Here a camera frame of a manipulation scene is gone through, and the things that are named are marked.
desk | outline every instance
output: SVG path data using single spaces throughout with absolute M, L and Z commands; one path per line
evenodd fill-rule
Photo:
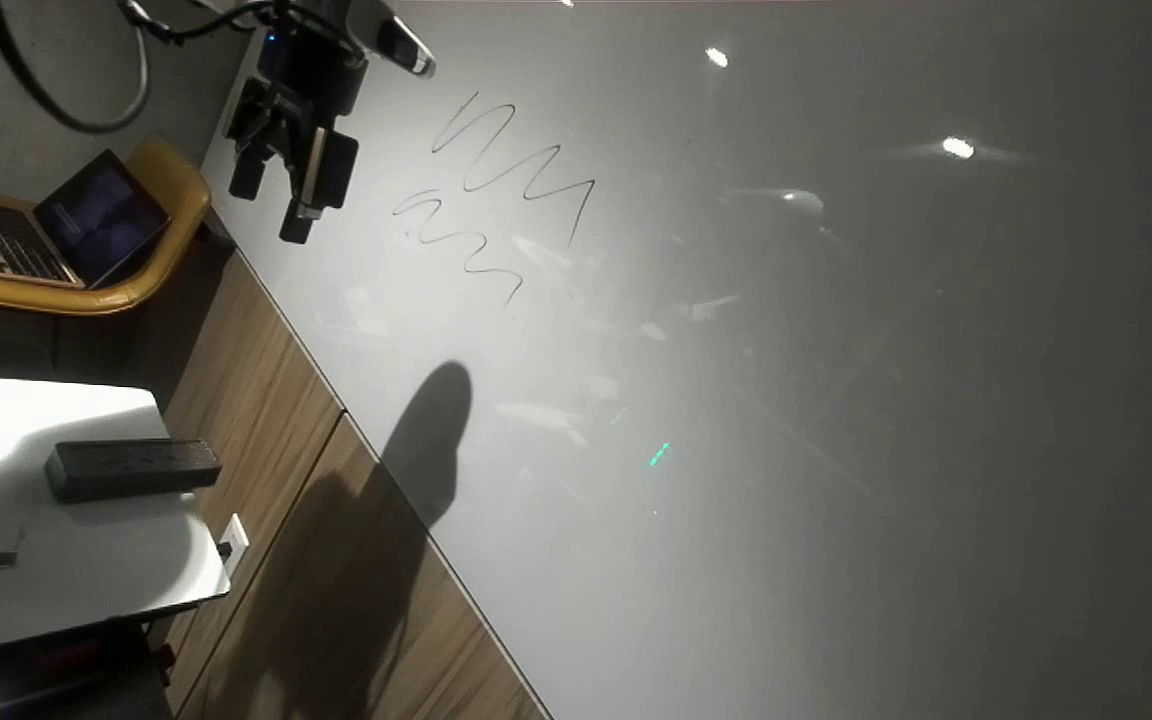
M 139 388 L 0 382 L 0 513 L 24 515 L 0 567 L 0 645 L 102 622 L 151 615 L 228 587 L 210 527 L 179 495 L 57 506 L 44 460 L 57 442 L 168 435 Z

whiteboard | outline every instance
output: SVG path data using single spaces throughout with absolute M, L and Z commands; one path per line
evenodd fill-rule
M 376 447 L 470 368 L 555 718 L 1152 718 L 1152 9 L 399 12 L 347 209 L 215 206 Z

laptop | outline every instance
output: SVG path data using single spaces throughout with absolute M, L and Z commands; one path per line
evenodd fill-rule
M 102 154 L 44 206 L 0 206 L 0 275 L 28 284 L 114 284 L 168 223 L 136 177 Z

laptop screen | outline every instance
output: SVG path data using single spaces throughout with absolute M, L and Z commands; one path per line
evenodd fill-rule
M 91 290 L 129 268 L 166 232 L 168 214 L 114 154 L 102 154 L 37 209 L 37 219 L 64 266 Z

wooden floor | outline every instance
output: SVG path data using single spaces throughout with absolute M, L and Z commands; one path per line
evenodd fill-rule
M 392 460 L 368 452 L 243 262 L 224 268 L 179 382 L 156 388 L 171 433 L 210 442 L 224 466 L 200 515 L 222 532 L 240 513 L 254 532 L 228 599 L 168 633 L 178 718 L 545 718 L 392 485 Z M 422 398 L 409 416 L 423 428 L 463 423 Z M 450 501 L 454 442 L 422 447 L 416 470 Z

